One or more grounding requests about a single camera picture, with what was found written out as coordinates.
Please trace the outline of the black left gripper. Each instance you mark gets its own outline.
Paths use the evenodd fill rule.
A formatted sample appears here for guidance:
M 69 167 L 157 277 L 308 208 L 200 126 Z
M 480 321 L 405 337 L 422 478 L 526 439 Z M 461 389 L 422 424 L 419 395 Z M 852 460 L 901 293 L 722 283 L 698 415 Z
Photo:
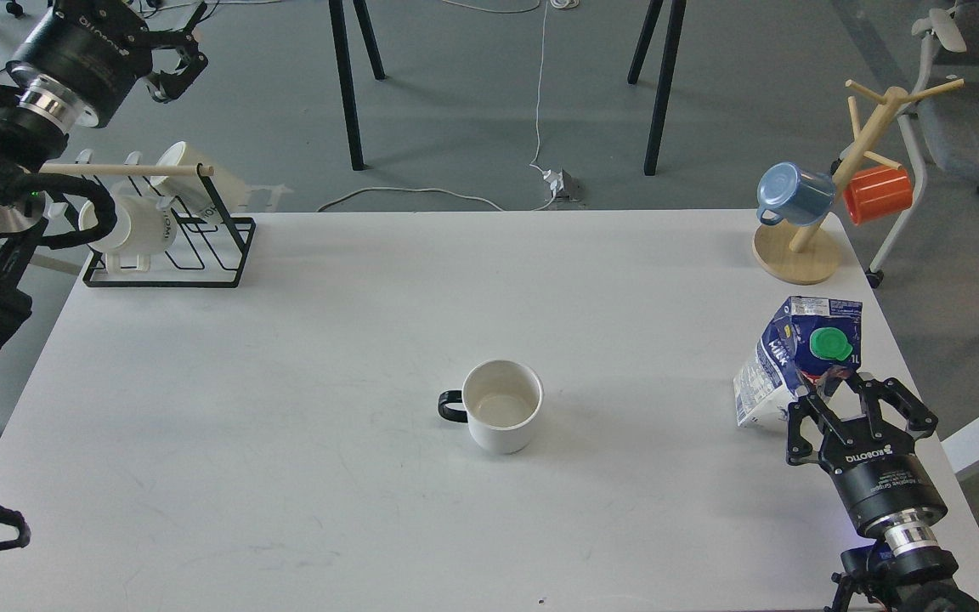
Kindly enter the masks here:
M 144 75 L 150 97 L 164 104 L 182 97 L 206 69 L 207 57 L 191 43 L 175 48 L 173 72 L 150 73 L 150 52 L 128 40 L 146 31 L 146 42 L 193 42 L 207 3 L 190 7 L 183 24 L 156 30 L 152 14 L 144 23 L 124 1 L 54 1 L 7 62 L 8 73 L 17 85 L 42 75 L 65 86 L 86 105 L 82 124 L 104 128 Z

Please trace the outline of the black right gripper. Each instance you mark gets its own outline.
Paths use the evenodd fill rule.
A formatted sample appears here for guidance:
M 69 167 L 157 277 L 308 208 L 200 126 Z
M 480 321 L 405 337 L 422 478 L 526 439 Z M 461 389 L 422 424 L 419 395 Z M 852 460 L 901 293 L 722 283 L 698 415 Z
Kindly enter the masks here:
M 848 377 L 860 415 L 840 418 L 816 386 L 801 388 L 788 405 L 786 462 L 818 464 L 830 477 L 860 537 L 886 538 L 898 525 L 932 526 L 947 515 L 914 441 L 933 435 L 937 415 L 900 380 Z M 880 403 L 905 418 L 905 431 L 882 417 Z

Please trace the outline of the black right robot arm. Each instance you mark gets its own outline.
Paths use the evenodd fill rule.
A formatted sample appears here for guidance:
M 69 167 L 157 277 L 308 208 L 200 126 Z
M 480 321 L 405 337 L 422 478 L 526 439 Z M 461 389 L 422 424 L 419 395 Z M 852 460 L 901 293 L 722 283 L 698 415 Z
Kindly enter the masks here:
M 788 406 L 786 462 L 819 465 L 865 547 L 840 555 L 833 611 L 863 595 L 886 611 L 979 611 L 933 534 L 947 504 L 914 453 L 937 416 L 895 378 L 851 373 L 807 386 Z

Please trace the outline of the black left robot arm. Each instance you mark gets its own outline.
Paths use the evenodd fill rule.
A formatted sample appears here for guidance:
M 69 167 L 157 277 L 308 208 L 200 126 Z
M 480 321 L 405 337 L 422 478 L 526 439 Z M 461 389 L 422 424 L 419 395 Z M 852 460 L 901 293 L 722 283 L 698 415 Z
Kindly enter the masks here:
M 99 183 L 44 171 L 76 125 L 103 128 L 138 81 L 178 99 L 207 67 L 195 38 L 207 4 L 176 30 L 151 30 L 125 1 L 51 1 L 0 82 L 0 351 L 31 317 L 20 279 L 38 247 L 81 247 L 116 225 Z

